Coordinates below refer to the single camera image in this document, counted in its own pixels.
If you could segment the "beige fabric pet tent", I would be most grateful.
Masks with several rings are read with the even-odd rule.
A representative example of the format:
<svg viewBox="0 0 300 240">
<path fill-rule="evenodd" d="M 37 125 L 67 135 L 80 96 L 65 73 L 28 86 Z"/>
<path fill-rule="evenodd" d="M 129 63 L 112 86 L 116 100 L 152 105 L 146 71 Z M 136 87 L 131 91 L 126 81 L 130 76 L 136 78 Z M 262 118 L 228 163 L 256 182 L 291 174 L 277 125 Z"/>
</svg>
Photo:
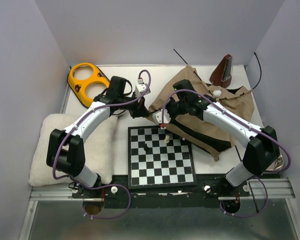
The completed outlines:
<svg viewBox="0 0 300 240">
<path fill-rule="evenodd" d="M 254 103 L 244 86 L 228 90 L 208 85 L 187 65 L 161 90 L 149 106 L 148 119 L 211 154 L 215 161 L 236 141 L 244 147 L 254 137 L 250 123 Z"/>
</svg>

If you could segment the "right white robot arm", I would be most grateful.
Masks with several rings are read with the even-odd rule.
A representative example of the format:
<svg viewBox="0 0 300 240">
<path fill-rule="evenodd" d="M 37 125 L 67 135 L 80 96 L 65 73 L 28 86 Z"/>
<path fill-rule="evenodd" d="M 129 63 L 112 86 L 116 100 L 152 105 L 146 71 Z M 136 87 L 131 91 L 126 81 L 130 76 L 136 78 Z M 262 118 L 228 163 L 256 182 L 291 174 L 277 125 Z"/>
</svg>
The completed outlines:
<svg viewBox="0 0 300 240">
<path fill-rule="evenodd" d="M 280 156 L 277 135 L 272 127 L 262 128 L 249 123 L 212 97 L 196 92 L 189 80 L 181 80 L 173 88 L 179 100 L 175 101 L 171 95 L 166 99 L 161 110 L 161 128 L 164 129 L 173 117 L 189 114 L 219 127 L 245 148 L 242 161 L 220 183 L 224 195 L 233 195 L 241 183 L 262 175 Z"/>
</svg>

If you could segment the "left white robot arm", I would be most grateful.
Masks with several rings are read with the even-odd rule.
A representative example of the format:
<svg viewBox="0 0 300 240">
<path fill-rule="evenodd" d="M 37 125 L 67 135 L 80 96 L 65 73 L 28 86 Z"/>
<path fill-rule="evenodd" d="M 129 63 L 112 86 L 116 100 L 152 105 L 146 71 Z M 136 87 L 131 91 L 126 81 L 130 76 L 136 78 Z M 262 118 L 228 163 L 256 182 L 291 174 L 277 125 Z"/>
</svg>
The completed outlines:
<svg viewBox="0 0 300 240">
<path fill-rule="evenodd" d="M 74 123 L 63 130 L 54 129 L 48 142 L 46 164 L 52 168 L 52 176 L 58 180 L 56 172 L 64 178 L 72 178 L 82 185 L 83 191 L 91 198 L 101 191 L 101 176 L 86 165 L 84 144 L 95 129 L 117 110 L 129 111 L 135 118 L 148 116 L 144 95 L 150 93 L 150 84 L 141 77 L 131 97 L 125 95 L 127 79 L 113 76 L 109 87 L 96 96 L 88 110 Z"/>
</svg>

